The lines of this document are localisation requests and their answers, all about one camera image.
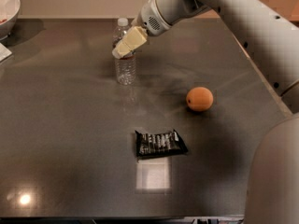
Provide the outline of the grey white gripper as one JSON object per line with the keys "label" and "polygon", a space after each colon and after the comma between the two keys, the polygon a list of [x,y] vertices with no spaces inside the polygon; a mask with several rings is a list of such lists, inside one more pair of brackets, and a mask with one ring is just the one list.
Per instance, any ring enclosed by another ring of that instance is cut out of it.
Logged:
{"label": "grey white gripper", "polygon": [[162,0],[149,0],[132,21],[130,28],[112,50],[116,59],[122,59],[147,42],[149,36],[159,36],[168,31],[172,25],[163,16]]}

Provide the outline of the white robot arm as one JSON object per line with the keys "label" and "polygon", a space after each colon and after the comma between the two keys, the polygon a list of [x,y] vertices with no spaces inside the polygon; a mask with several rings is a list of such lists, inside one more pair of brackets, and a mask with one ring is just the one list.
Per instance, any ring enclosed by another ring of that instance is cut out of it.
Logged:
{"label": "white robot arm", "polygon": [[299,28],[260,0],[149,0],[117,43],[120,59],[176,23],[214,10],[288,118],[258,145],[249,172],[244,224],[299,224]]}

